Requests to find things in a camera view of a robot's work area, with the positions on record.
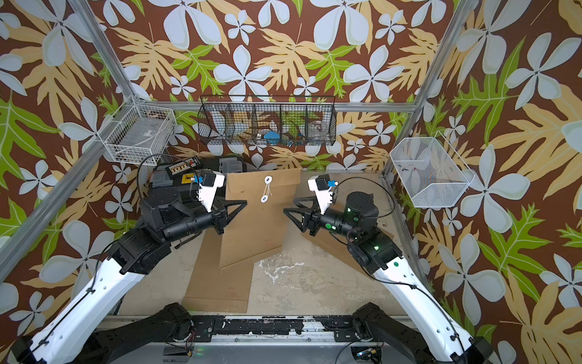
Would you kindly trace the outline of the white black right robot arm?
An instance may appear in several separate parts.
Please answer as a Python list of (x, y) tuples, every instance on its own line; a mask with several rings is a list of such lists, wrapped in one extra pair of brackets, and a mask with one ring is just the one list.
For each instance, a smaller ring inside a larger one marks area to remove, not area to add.
[(298, 198), (283, 213), (301, 232), (326, 230), (346, 239), (347, 250), (372, 279), (382, 283), (415, 325), (411, 329), (367, 303), (353, 313), (360, 338), (383, 341), (414, 363), (485, 363), (493, 353), (433, 298), (397, 245), (377, 226), (374, 197), (352, 192), (342, 211), (323, 208), (315, 197)]

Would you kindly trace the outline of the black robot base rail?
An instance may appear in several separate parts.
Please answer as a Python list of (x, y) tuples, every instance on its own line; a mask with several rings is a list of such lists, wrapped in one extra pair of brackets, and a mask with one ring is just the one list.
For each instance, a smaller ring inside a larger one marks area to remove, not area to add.
[(421, 334), (389, 317), (379, 306), (367, 303), (352, 315), (316, 315), (313, 318), (227, 318), (222, 315), (190, 315), (179, 303), (165, 306), (156, 314), (116, 329), (89, 336), (75, 363), (111, 363), (154, 342), (186, 341), (194, 336), (197, 344), (209, 343), (220, 335), (304, 336), (310, 324), (320, 324), (339, 343), (365, 340), (384, 342), (414, 363), (435, 363)]

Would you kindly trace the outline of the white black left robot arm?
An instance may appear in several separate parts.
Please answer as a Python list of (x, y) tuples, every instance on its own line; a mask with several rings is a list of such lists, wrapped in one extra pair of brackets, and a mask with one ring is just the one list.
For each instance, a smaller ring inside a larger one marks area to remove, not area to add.
[(142, 199), (136, 227), (106, 250), (94, 278), (45, 329), (17, 341), (19, 363), (69, 363), (115, 304), (171, 253), (171, 244), (213, 228), (224, 233), (247, 205), (217, 197), (215, 187), (201, 185), (183, 198), (175, 187), (158, 187)]

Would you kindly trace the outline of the kraft file bag with string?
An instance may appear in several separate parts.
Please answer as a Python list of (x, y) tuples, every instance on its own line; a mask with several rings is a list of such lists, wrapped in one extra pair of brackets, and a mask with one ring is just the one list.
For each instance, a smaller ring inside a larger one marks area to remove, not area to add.
[(205, 232), (181, 305), (189, 311), (245, 313), (253, 278), (252, 263), (219, 269), (221, 236)]

